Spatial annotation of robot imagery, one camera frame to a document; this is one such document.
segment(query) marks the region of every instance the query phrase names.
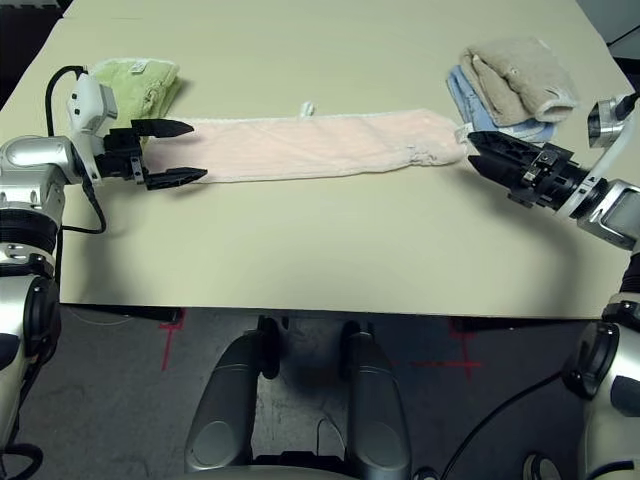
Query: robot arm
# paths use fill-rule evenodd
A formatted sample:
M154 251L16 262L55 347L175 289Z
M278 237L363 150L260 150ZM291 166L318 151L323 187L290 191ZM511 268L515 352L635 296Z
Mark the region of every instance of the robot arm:
M77 68L81 67L65 67L54 79ZM50 82L48 99L52 88ZM18 411L40 368L55 352L60 333L54 272L55 260L60 258L53 257L59 234L63 229L88 233L106 229L93 186L105 177L121 177L155 190L183 185L206 174L206 170L193 168L149 174L141 137L177 136L193 128L154 119L133 120L131 128L110 130L117 117L113 92L86 73L79 74L67 109L70 138L20 137L0 148L0 455L17 450L31 458L38 456L33 455L35 447L20 450L12 446ZM100 216L100 229L63 227L64 187L70 184L82 185Z
M581 479L637 479L640 475L640 188L603 178L634 130L637 94L598 102L588 119L590 146L606 150L591 171L572 152L536 147L498 132L474 132L484 177L509 189L523 206L549 207L583 230L631 251L620 292L589 324L563 369L567 388L585 400L579 455Z

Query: green towel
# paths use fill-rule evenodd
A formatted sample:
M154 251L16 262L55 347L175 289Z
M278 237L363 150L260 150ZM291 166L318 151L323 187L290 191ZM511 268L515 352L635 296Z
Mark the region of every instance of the green towel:
M90 73L111 87L118 105L112 128L131 126L136 118L162 118L180 89L180 67L167 60L113 58L100 62Z

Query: table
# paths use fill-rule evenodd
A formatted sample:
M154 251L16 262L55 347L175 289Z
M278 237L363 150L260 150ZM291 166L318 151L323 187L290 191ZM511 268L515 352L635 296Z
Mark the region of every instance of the table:
M295 115L310 100L318 114L426 107L459 121L444 79L460 51L533 34L582 96L555 143L584 165L598 154L593 102L630 91L569 0L152 3L76 0L0 112L0 141L45 133L58 67L118 56L180 64L177 117ZM71 85L56 90L60 132ZM639 149L637 135L611 178L640 182ZM81 190L66 193L64 221L92 224ZM114 179L98 194L109 231L65 236L63 302L582 318L599 315L628 261L465 163L158 192Z

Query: blue towel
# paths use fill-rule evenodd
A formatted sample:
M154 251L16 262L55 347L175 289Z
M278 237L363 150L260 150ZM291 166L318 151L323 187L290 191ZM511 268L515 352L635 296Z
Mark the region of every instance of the blue towel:
M553 123L539 122L534 118L509 127L498 127L482 105L475 90L456 65L447 77L447 86L465 123L472 123L474 130L497 130L526 142L544 143L551 140L556 131Z

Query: pink towel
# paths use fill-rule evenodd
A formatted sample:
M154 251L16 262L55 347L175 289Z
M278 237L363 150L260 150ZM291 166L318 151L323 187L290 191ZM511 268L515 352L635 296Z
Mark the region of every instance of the pink towel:
M202 183L340 177L409 165L444 165L466 148L456 125L429 110L248 120L181 119L195 132L149 139L151 173L206 168Z

